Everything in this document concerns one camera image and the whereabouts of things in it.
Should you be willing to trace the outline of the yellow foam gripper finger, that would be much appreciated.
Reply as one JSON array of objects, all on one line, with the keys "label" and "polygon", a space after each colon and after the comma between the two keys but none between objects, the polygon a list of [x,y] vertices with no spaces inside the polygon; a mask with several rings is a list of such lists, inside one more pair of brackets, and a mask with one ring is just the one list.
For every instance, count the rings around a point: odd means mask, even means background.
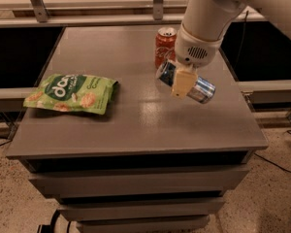
[{"label": "yellow foam gripper finger", "polygon": [[184,65],[177,62],[172,85],[172,95],[176,98],[184,98],[194,86],[197,78],[197,71],[192,64]]}]

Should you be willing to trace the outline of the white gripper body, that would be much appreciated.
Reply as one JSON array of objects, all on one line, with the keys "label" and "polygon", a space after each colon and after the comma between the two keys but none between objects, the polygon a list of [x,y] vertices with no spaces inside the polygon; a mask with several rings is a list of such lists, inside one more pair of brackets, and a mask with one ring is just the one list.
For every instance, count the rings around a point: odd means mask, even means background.
[{"label": "white gripper body", "polygon": [[221,43],[222,39],[210,42],[200,40],[190,35],[181,25],[175,42],[176,59],[183,65],[206,66],[214,59]]}]

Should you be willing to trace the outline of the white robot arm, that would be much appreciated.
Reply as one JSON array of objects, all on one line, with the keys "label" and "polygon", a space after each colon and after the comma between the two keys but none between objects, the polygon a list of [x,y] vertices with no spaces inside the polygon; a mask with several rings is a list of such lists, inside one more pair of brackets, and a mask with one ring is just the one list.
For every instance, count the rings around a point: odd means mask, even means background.
[{"label": "white robot arm", "polygon": [[189,93],[197,69],[212,62],[228,27],[247,7],[291,40],[291,0],[189,0],[175,42],[174,96]]}]

